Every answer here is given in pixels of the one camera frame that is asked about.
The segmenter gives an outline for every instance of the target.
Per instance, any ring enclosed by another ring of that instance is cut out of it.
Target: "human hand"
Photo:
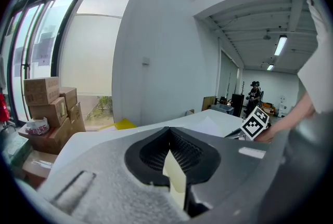
[[[257,137],[255,137],[256,142],[270,143],[272,142],[276,132],[272,128],[268,128],[262,131]]]

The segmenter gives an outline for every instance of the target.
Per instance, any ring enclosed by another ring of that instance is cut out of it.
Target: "black and white marker cube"
[[[241,129],[253,141],[268,124],[270,117],[260,108],[256,107],[242,123]]]

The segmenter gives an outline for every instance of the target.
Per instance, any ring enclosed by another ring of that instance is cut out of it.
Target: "red bag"
[[[0,122],[8,122],[9,118],[9,112],[7,109],[4,94],[0,94]]]

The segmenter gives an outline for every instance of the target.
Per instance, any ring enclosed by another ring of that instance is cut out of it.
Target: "fluorescent tube light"
[[[279,43],[277,44],[277,48],[276,48],[276,51],[274,53],[274,55],[276,56],[279,56],[283,47],[285,46],[287,42],[287,36],[286,35],[282,35],[280,36],[280,39],[279,39]]]

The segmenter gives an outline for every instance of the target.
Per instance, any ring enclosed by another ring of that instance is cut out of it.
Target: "plastic bag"
[[[30,135],[43,135],[50,130],[50,126],[47,123],[47,118],[44,117],[42,120],[30,120],[27,122],[25,132]]]

